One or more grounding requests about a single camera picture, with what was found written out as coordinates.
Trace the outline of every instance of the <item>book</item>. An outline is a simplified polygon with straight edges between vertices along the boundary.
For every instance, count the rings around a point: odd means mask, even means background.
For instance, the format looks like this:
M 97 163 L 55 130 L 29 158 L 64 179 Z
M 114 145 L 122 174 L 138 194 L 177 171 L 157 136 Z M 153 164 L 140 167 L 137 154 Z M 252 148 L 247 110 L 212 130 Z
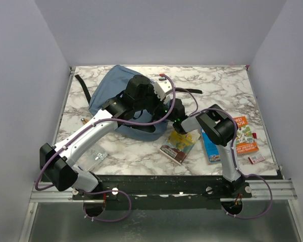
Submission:
M 204 142 L 204 147 L 206 148 L 206 152 L 209 158 L 209 162 L 213 163 L 221 161 L 217 146 L 211 142 L 211 140 L 208 138 L 203 129 L 201 129 L 201 134 Z
M 197 130 L 185 135 L 174 130 L 160 147 L 160 152 L 181 165 L 199 138 L 200 134 Z
M 235 117 L 234 120 L 238 125 L 237 137 L 235 141 L 237 154 L 245 154 L 258 151 L 259 148 L 257 146 L 256 140 L 253 138 L 253 134 L 250 130 L 246 117 Z

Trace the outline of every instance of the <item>orange book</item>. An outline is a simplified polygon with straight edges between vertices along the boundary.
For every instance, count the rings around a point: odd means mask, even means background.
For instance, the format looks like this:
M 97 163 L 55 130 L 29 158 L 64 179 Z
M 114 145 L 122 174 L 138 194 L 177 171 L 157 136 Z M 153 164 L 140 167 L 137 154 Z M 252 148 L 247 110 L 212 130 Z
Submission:
M 245 154 L 258 151 L 259 148 L 255 139 L 253 138 L 253 134 L 250 130 L 246 117 L 235 117 L 234 120 L 238 125 L 237 138 L 235 141 L 237 154 Z

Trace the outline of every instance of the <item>red and white package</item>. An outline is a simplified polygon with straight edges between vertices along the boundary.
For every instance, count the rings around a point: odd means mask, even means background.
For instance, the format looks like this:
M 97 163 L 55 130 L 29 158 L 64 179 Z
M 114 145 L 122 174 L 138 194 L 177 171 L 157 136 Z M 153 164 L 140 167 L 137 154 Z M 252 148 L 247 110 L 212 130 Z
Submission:
M 250 160 L 250 162 L 252 164 L 256 164 L 258 162 L 261 162 L 261 161 L 265 160 L 265 158 L 259 152 L 257 152 L 257 154 L 255 154 L 253 156 L 248 157 L 248 159 Z
M 253 138 L 257 141 L 257 134 L 253 133 L 252 134 Z M 248 160 L 252 163 L 252 164 L 256 164 L 258 162 L 261 162 L 263 160 L 265 160 L 264 156 L 258 151 L 256 152 L 254 155 L 248 157 Z

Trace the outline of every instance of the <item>gray wall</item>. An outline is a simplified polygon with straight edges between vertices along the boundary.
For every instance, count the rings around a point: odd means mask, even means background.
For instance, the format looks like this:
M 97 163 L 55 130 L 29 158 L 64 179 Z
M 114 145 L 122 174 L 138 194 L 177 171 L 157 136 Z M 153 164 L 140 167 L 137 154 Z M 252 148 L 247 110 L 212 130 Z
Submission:
M 33 0 L 0 1 L 0 241 L 18 241 L 68 74 Z
M 246 65 L 285 0 L 35 2 L 71 65 Z
M 288 0 L 250 65 L 279 163 L 303 211 L 303 0 Z

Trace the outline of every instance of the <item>marble tabletop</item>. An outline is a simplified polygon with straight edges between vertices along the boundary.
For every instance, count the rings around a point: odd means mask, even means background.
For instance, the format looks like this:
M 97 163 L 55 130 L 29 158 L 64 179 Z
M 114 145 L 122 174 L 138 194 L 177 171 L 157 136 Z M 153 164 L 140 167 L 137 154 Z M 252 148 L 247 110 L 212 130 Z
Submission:
M 77 67 L 79 74 L 91 93 L 112 66 Z M 165 73 L 176 87 L 197 88 L 203 94 L 195 94 L 199 110 L 218 104 L 233 117 L 245 115 L 252 132 L 257 133 L 257 142 L 265 160 L 252 165 L 249 155 L 238 157 L 240 169 L 245 174 L 276 175 L 277 165 L 273 160 L 263 123 L 245 67 L 167 67 L 127 66 L 156 80 L 159 73 Z M 186 93 L 177 93 L 186 107 L 186 113 L 195 110 L 193 99 Z M 91 119 L 88 103 L 79 82 L 73 78 L 57 141 L 63 140 L 83 124 L 81 118 Z M 200 138 L 182 165 L 174 163 L 159 153 L 160 146 L 172 132 L 168 123 L 166 133 L 154 142 L 142 142 L 109 133 L 98 141 L 108 152 L 107 158 L 93 170 L 96 174 L 125 175 L 221 175 L 221 163 L 209 163 L 203 140 Z

